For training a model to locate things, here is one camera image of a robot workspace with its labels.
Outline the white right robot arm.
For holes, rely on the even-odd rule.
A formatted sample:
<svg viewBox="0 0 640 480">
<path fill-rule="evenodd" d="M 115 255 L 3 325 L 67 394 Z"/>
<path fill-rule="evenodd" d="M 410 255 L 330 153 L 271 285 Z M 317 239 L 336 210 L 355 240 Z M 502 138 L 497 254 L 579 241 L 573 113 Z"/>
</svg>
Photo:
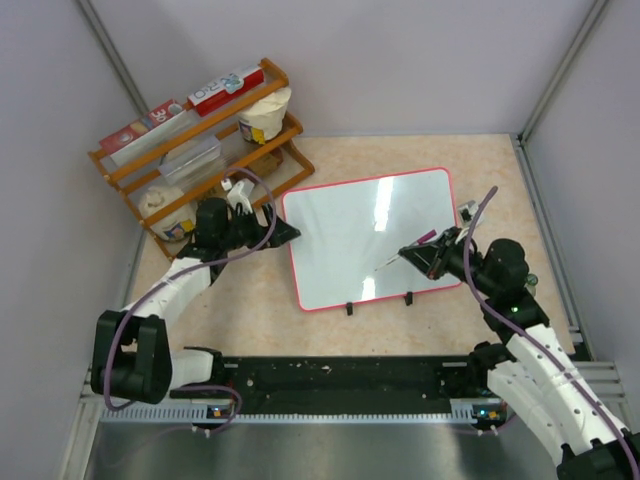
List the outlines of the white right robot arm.
<svg viewBox="0 0 640 480">
<path fill-rule="evenodd" d="M 466 380 L 476 394 L 503 400 L 547 450 L 560 479 L 636 479 L 639 436 L 598 398 L 560 345 L 527 287 L 522 246 L 493 241 L 480 253 L 452 227 L 398 255 L 430 280 L 451 275 L 466 283 L 498 342 L 477 345 Z"/>
</svg>

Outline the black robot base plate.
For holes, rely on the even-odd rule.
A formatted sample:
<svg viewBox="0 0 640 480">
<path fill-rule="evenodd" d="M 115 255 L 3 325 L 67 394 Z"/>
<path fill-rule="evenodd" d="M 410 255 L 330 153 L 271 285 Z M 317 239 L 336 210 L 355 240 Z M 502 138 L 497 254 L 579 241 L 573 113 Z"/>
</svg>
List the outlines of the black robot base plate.
<svg viewBox="0 0 640 480">
<path fill-rule="evenodd" d="M 431 413 L 497 397 L 467 356 L 226 356 L 213 383 L 251 413 Z"/>
</svg>

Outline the pink-framed whiteboard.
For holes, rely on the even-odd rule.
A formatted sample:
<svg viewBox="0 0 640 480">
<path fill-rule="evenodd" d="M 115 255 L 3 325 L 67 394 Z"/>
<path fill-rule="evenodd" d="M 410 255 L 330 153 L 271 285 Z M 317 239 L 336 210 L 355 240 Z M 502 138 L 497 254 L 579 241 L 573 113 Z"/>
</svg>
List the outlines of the pink-framed whiteboard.
<svg viewBox="0 0 640 480">
<path fill-rule="evenodd" d="M 281 202 L 285 221 L 301 233 L 289 251 L 306 312 L 460 284 L 451 275 L 429 280 L 396 256 L 429 232 L 456 225 L 452 179 L 443 167 L 295 189 Z"/>
</svg>

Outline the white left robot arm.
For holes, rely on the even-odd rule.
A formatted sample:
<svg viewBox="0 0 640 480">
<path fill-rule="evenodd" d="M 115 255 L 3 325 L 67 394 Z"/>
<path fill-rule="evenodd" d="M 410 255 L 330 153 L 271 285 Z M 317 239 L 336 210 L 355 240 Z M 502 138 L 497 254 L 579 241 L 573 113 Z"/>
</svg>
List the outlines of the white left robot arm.
<svg viewBox="0 0 640 480">
<path fill-rule="evenodd" d="M 170 392 L 194 386 L 205 396 L 226 387 L 219 351 L 186 347 L 172 352 L 168 331 L 200 293 L 219 278 L 233 258 L 278 248 L 300 231 L 265 204 L 261 224 L 252 209 L 230 206 L 221 198 L 203 201 L 196 210 L 191 238 L 169 270 L 139 300 L 104 311 L 97 321 L 90 386 L 106 400 L 157 404 Z"/>
</svg>

